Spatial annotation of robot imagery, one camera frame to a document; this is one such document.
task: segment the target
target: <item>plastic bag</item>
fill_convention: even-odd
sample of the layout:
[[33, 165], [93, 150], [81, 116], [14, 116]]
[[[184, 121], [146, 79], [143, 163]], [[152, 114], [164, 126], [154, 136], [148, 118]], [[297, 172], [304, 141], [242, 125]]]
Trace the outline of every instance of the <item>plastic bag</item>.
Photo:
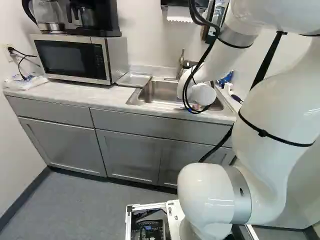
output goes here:
[[32, 72], [26, 76], [26, 80], [20, 74], [16, 74], [11, 78], [7, 78], [3, 82], [3, 88], [8, 88], [16, 91], [25, 91], [35, 86], [48, 82], [48, 79], [43, 75], [38, 75]]

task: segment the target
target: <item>paper towel holder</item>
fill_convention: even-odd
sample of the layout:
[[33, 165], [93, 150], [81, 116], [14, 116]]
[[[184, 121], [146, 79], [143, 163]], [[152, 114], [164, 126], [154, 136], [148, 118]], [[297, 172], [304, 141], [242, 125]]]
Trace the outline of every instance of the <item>paper towel holder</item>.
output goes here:
[[[203, 13], [209, 5], [209, 0], [195, 0], [196, 8], [199, 13]], [[187, 0], [161, 0], [162, 11], [168, 11], [169, 6], [188, 7]]]

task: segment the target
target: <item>gray carpet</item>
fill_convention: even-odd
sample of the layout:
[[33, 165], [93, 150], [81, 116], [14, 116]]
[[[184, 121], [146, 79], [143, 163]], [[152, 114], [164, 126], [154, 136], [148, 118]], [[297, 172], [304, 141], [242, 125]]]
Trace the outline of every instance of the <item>gray carpet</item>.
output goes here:
[[0, 240], [124, 240], [126, 205], [177, 198], [53, 172], [4, 228]]

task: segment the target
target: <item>kitchen counter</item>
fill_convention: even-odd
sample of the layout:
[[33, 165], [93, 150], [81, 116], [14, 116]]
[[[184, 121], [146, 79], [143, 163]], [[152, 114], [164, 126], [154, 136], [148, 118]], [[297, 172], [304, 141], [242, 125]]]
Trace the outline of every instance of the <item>kitchen counter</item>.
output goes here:
[[155, 108], [126, 104], [129, 97], [136, 90], [134, 87], [118, 85], [101, 86], [97, 84], [74, 83], [53, 80], [26, 91], [15, 91], [8, 88], [3, 90], [7, 96], [39, 100], [51, 103], [68, 104], [103, 110], [135, 113], [157, 117], [192, 120], [206, 123], [232, 125], [236, 120], [234, 112], [225, 102], [225, 98], [218, 91], [218, 98], [224, 109], [221, 111], [206, 111], [201, 114], [191, 114], [186, 110]]

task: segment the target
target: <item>stainless steel sink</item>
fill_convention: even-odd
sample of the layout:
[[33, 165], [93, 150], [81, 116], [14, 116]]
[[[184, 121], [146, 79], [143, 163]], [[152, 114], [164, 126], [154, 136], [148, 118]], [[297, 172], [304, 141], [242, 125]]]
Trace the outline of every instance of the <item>stainless steel sink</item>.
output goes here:
[[[177, 86], [178, 82], [176, 80], [154, 77], [143, 89], [136, 89], [126, 104], [184, 109], [182, 100], [177, 97]], [[222, 111], [223, 109], [223, 104], [216, 98], [208, 110]]]

